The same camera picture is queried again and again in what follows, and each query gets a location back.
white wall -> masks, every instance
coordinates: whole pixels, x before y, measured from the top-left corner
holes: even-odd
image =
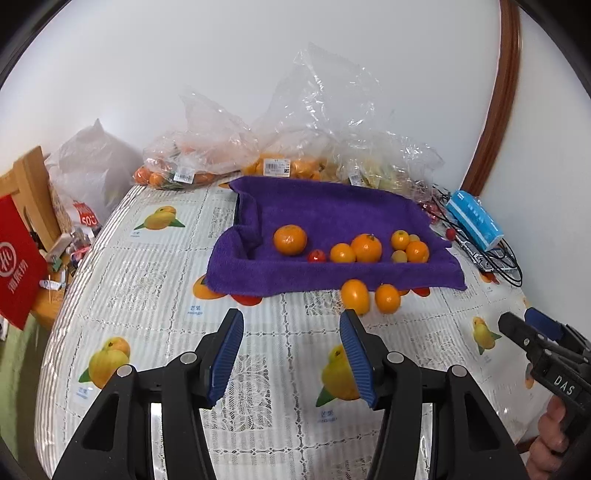
[[[591,337],[591,99],[542,28],[521,19],[517,97],[482,200],[517,254],[532,305]]]
[[[185,85],[251,122],[309,41],[367,67],[396,130],[447,162],[437,181],[461,183],[496,75],[498,0],[74,0],[0,90],[0,172],[97,117],[142,148],[183,127]]]

plastic bag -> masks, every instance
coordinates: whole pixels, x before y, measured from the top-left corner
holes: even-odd
[[[239,117],[195,92],[181,98],[188,130],[166,133],[144,149],[137,183],[163,190],[202,186],[258,158],[256,138]]]
[[[100,121],[80,130],[53,152],[45,167],[59,200],[87,235],[96,235],[129,191],[141,156],[103,130]]]
[[[363,67],[310,44],[253,125],[262,154],[244,174],[339,181],[431,196],[443,164],[426,145],[391,132],[391,109]]]

purple towel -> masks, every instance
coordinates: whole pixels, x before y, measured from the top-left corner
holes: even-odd
[[[241,177],[230,183],[240,196],[238,224],[213,247],[207,285],[215,292],[268,297],[288,291],[336,290],[351,278],[370,290],[390,283],[400,290],[451,287],[465,290],[464,274],[446,248],[450,243],[429,228],[427,215],[399,195],[363,187],[309,180]],[[285,257],[273,246],[273,233],[295,223],[308,234],[301,255]],[[396,264],[390,237],[396,230],[417,234],[430,250],[428,263]],[[382,242],[378,263],[309,263],[320,248],[351,243],[360,233]]]

tomato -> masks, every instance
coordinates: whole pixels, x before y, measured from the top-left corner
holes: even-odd
[[[400,293],[390,284],[383,284],[375,291],[375,304],[382,313],[394,313],[400,307]]]
[[[369,233],[356,236],[351,242],[351,248],[358,262],[376,263],[382,258],[382,244]]]
[[[312,250],[308,254],[308,262],[326,262],[326,254],[322,250]]]
[[[445,238],[447,238],[450,242],[453,242],[456,239],[456,230],[453,228],[448,228],[445,230]]]
[[[330,261],[335,263],[353,263],[355,252],[348,244],[336,244],[330,249]]]
[[[347,280],[340,289],[340,298],[345,308],[357,315],[369,312],[369,291],[361,280]]]
[[[415,292],[420,297],[428,297],[431,294],[429,287],[413,288],[413,292]]]
[[[410,242],[406,254],[411,263],[425,263],[429,260],[429,247],[423,242]]]
[[[396,230],[390,238],[390,243],[394,250],[406,250],[406,247],[410,243],[410,238],[404,230]]]

wooden frame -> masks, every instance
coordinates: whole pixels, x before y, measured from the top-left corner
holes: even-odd
[[[511,117],[521,59],[521,20],[513,0],[500,0],[501,46],[486,123],[472,158],[462,190],[480,195],[495,164]]]

